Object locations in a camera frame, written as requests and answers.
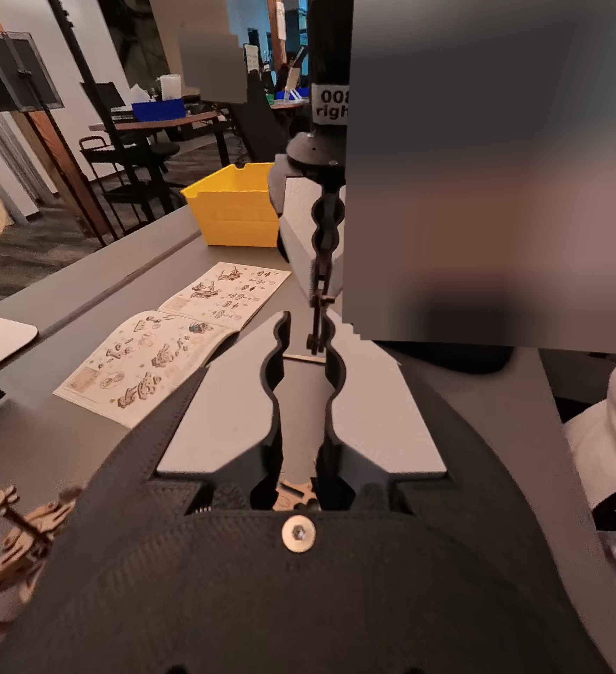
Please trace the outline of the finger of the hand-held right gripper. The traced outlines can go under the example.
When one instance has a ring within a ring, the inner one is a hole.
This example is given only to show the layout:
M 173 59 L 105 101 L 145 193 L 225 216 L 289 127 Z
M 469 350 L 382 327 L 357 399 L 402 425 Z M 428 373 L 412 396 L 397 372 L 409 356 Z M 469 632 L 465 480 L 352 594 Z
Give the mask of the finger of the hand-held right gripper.
M 287 261 L 308 302 L 312 295 L 312 272 L 316 252 L 312 238 L 317 230 L 313 209 L 322 196 L 320 185 L 305 177 L 288 177 L 279 234 Z
M 337 298 L 344 281 L 346 186 L 339 189 L 338 196 L 327 194 L 323 203 L 323 272 L 326 295 Z

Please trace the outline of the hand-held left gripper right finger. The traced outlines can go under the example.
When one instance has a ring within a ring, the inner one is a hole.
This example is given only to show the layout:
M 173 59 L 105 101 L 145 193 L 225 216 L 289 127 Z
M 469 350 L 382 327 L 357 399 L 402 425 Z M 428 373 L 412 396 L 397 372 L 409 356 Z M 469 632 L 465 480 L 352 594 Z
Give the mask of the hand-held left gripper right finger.
M 325 408 L 315 491 L 323 510 L 348 510 L 367 485 L 388 496 L 404 482 L 447 476 L 401 365 L 333 310 L 324 316 Z

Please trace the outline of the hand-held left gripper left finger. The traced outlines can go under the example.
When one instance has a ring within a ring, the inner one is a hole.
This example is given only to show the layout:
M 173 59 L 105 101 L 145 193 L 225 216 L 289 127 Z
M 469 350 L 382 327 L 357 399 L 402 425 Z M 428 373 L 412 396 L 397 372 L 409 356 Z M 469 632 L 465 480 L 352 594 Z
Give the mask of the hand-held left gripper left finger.
M 284 459 L 275 389 L 291 326 L 280 311 L 210 362 L 157 476 L 233 484 L 253 509 L 272 510 Z

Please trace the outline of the small wooden key-shaped part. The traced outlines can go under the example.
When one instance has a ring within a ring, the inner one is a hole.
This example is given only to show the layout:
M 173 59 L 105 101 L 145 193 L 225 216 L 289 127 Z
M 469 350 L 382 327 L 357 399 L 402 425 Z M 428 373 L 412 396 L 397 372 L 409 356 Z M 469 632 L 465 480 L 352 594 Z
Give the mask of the small wooden key-shaped part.
M 335 303 L 336 298 L 318 290 L 311 298 L 312 332 L 306 338 L 306 348 L 312 356 L 324 352 L 329 337 L 329 320 L 327 312 Z

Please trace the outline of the wooden model assembly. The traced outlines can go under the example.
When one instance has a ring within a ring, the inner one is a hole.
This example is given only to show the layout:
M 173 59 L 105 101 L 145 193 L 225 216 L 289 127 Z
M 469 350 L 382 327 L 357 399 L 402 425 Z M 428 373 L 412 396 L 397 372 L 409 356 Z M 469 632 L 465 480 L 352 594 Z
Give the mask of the wooden model assembly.
M 22 605 L 34 595 L 56 539 L 85 491 L 81 485 L 62 490 L 57 498 L 26 514 L 15 508 L 19 494 L 15 485 L 0 487 L 0 519 L 10 524 L 0 542 L 0 594 L 16 589 Z M 0 619 L 0 642 L 13 619 Z

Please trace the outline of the yellow plastic bin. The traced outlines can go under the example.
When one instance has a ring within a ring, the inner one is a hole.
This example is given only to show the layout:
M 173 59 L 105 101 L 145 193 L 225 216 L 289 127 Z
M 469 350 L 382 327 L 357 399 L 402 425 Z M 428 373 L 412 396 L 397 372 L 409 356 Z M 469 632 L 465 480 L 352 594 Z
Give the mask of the yellow plastic bin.
M 273 163 L 229 164 L 180 191 L 205 242 L 214 247 L 276 248 L 279 217 L 268 177 Z

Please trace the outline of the open instruction booklet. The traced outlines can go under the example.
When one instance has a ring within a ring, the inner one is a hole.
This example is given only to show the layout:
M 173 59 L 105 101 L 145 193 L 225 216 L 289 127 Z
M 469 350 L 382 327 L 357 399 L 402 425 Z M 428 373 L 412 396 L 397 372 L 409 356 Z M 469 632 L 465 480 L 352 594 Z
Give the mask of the open instruction booklet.
M 132 429 L 241 332 L 291 272 L 219 262 L 124 321 L 53 394 Z

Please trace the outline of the wooden sheet with large cut-outs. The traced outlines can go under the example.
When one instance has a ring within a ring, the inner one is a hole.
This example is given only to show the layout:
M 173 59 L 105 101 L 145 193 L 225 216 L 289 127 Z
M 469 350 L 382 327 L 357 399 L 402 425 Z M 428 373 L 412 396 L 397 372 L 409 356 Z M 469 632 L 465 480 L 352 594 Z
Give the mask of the wooden sheet with large cut-outs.
M 276 493 L 277 499 L 272 506 L 274 511 L 320 510 L 313 478 L 304 483 L 291 483 L 281 478 L 276 485 Z

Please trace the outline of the brown office desk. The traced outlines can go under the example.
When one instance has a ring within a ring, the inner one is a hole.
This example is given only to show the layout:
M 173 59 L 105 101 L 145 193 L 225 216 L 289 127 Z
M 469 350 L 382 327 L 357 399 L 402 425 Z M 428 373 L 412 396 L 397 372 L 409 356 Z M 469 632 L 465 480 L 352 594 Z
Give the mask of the brown office desk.
M 113 164 L 125 169 L 128 163 L 134 168 L 165 173 L 166 161 L 175 157 L 180 149 L 176 141 L 202 136 L 213 136 L 222 166 L 230 164 L 225 132 L 230 129 L 228 119 L 218 111 L 187 114 L 184 119 L 158 123 L 117 120 L 113 122 L 125 146 L 125 158 L 119 158 L 111 144 L 104 144 L 100 136 L 87 136 L 79 141 L 79 149 L 86 161 L 93 164 Z

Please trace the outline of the black office chair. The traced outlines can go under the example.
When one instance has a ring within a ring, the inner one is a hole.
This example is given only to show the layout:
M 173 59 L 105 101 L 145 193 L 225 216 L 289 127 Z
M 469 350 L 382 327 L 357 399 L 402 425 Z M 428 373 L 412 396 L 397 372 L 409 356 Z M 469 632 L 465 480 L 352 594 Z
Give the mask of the black office chair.
M 137 220 L 137 226 L 155 220 L 152 201 L 157 201 L 164 214 L 178 207 L 177 190 L 182 186 L 164 179 L 168 172 L 166 162 L 179 153 L 176 143 L 153 142 L 137 131 L 118 132 L 120 148 L 102 136 L 86 136 L 79 140 L 79 151 L 89 164 L 101 193 L 110 206 L 123 234 L 130 232 L 125 227 L 117 206 L 129 206 Z M 113 168 L 118 183 L 108 187 L 98 174 L 97 167 Z

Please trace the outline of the blue plastic bin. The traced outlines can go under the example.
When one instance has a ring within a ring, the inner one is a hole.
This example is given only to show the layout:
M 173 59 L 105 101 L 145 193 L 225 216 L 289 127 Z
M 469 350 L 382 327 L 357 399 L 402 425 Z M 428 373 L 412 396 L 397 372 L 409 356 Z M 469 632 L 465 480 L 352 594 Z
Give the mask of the blue plastic bin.
M 182 98 L 133 103 L 131 109 L 140 123 L 175 121 L 186 117 L 186 107 Z

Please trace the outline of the black metal pole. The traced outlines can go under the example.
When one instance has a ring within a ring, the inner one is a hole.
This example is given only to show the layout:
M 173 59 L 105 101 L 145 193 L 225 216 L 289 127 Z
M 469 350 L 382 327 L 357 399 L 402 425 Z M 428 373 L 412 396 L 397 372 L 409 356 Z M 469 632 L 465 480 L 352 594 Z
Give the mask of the black metal pole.
M 48 5 L 51 8 L 52 14 L 62 37 L 64 38 L 67 47 L 76 63 L 77 69 L 81 75 L 84 90 L 87 97 L 90 99 L 91 104 L 93 105 L 96 113 L 100 117 L 101 123 L 106 134 L 109 136 L 111 144 L 114 149 L 117 151 L 119 158 L 125 158 L 125 146 L 122 143 L 118 130 L 112 120 L 110 111 L 106 108 L 101 95 L 96 86 L 95 78 L 93 73 L 86 61 L 84 52 L 81 49 L 80 44 L 77 41 L 76 35 L 73 30 L 73 24 L 68 17 L 68 13 L 65 11 L 62 6 L 61 1 L 47 1 Z M 147 223 L 152 223 L 155 221 L 155 216 L 153 215 L 152 208 L 146 198 L 145 190 L 140 185 L 140 181 L 137 178 L 134 167 L 132 163 L 128 163 L 125 167 L 125 172 L 129 180 L 130 186 L 135 191 L 135 196 L 139 198 L 140 207 L 144 213 L 145 220 Z

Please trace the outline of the black framed panels on stand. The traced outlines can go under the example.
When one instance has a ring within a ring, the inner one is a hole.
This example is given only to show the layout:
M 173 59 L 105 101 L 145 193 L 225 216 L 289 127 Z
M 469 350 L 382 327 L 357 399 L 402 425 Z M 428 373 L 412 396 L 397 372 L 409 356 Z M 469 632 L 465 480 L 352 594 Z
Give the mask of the black framed panels on stand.
M 64 108 L 31 34 L 0 32 L 0 113 Z

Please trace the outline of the wooden post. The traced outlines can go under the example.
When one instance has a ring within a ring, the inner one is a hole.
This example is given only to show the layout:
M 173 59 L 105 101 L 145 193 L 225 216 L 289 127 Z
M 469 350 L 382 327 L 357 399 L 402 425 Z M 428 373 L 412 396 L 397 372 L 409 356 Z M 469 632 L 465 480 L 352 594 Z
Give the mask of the wooden post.
M 106 211 L 100 205 L 51 112 L 15 112 L 11 116 L 77 221 L 85 223 L 84 229 L 93 232 L 103 246 L 106 245 L 104 234 L 110 235 L 112 240 L 118 240 Z

